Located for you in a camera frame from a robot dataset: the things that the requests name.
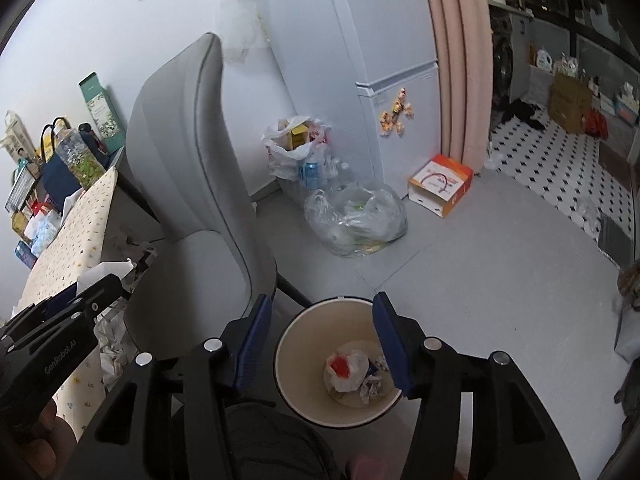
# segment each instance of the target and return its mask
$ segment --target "chair backrest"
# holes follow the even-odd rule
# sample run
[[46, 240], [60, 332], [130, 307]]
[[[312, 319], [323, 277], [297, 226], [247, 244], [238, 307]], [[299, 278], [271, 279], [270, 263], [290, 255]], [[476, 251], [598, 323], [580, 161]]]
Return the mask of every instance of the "chair backrest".
[[149, 77], [129, 121], [127, 160], [167, 239], [219, 232], [253, 298], [271, 292], [276, 270], [222, 115], [222, 67], [220, 39], [208, 33]]

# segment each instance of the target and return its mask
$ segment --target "gray chair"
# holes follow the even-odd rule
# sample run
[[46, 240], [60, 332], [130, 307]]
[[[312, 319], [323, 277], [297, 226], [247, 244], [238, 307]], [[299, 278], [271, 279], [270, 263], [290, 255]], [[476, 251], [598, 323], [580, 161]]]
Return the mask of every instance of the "gray chair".
[[188, 352], [249, 312], [276, 285], [309, 301], [276, 270], [229, 141], [220, 102], [222, 48], [205, 34], [155, 72], [127, 131], [135, 185], [167, 245], [136, 287], [125, 322], [141, 351]]

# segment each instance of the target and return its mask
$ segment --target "refrigerator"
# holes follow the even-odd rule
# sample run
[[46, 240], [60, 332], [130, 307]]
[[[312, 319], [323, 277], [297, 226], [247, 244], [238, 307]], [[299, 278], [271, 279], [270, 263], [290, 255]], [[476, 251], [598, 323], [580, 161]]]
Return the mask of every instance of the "refrigerator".
[[[256, 0], [300, 115], [331, 127], [332, 152], [359, 179], [399, 196], [440, 153], [440, 85], [428, 0]], [[381, 115], [406, 91], [404, 134], [382, 136]]]

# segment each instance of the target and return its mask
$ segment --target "washing machine door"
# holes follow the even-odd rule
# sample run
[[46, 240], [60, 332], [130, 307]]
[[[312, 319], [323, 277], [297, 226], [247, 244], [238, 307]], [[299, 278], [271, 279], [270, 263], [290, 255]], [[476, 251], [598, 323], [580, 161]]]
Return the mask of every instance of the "washing machine door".
[[508, 102], [512, 77], [513, 50], [508, 38], [501, 38], [494, 48], [494, 101]]

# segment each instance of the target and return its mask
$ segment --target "orange and white box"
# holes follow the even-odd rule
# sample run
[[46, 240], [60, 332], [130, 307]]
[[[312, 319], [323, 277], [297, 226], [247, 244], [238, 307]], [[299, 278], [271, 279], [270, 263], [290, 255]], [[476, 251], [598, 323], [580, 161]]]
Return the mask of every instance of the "orange and white box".
[[473, 177], [471, 168], [436, 155], [409, 181], [409, 200], [444, 218], [469, 190]]

